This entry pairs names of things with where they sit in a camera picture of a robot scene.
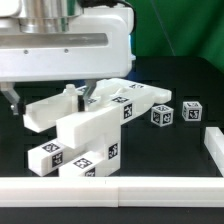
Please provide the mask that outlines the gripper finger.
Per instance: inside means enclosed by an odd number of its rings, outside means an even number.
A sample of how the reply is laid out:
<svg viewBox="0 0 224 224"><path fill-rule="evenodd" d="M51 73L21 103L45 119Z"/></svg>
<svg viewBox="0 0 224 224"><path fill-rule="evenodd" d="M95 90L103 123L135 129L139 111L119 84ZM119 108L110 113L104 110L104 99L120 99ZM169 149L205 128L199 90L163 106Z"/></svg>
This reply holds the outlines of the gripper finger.
<svg viewBox="0 0 224 224"><path fill-rule="evenodd" d="M25 113L24 101L14 90L13 82L0 82L0 91L11 104L11 110L14 115L23 115Z"/></svg>

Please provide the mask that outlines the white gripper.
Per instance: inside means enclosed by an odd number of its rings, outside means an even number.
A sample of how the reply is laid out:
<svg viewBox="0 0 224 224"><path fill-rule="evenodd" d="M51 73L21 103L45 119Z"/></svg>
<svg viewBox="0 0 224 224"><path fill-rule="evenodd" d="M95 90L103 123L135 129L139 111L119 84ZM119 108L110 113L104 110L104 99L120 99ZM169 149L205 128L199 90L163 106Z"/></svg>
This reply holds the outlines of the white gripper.
<svg viewBox="0 0 224 224"><path fill-rule="evenodd" d="M23 33L18 19L0 17L0 82L89 79L78 96L78 111L87 111L95 79L131 70L133 23L128 7L86 8L66 32L52 34Z"/></svg>

